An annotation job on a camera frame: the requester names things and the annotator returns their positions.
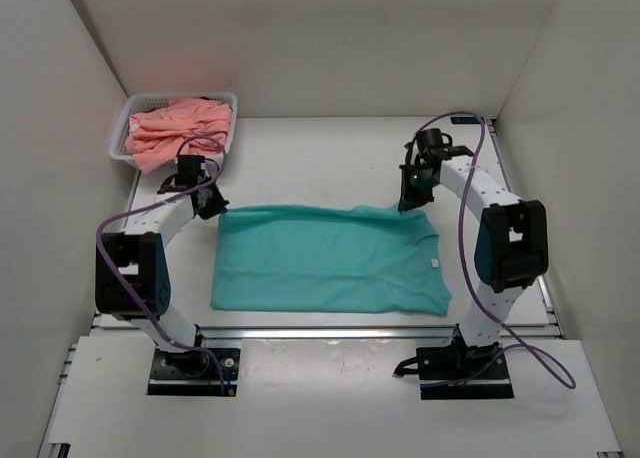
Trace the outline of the teal t shirt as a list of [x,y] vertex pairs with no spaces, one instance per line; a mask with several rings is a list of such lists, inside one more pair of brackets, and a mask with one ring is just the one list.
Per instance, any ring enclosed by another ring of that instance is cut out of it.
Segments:
[[214,309],[444,316],[451,298],[420,210],[265,205],[218,221]]

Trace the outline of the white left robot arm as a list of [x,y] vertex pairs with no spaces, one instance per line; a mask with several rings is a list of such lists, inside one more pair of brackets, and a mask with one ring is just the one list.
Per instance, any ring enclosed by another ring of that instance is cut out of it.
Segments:
[[161,184],[156,201],[125,215],[127,225],[96,235],[95,303],[102,314],[145,332],[166,361],[189,377],[223,374],[214,352],[202,345],[197,325],[171,305],[165,248],[195,218],[208,220],[226,211],[228,201],[217,187],[222,168],[199,155],[177,158],[177,172]]

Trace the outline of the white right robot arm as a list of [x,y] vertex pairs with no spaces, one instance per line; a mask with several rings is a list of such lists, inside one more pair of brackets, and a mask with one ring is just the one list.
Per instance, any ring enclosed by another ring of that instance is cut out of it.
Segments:
[[443,186],[459,198],[459,212],[471,212],[479,223],[473,303],[450,343],[436,349],[432,360],[460,378],[471,378],[498,355],[500,333],[514,303],[548,268],[546,210],[537,200],[507,191],[477,167],[468,147],[454,145],[438,128],[417,132],[405,148],[399,211],[433,202],[434,188]]

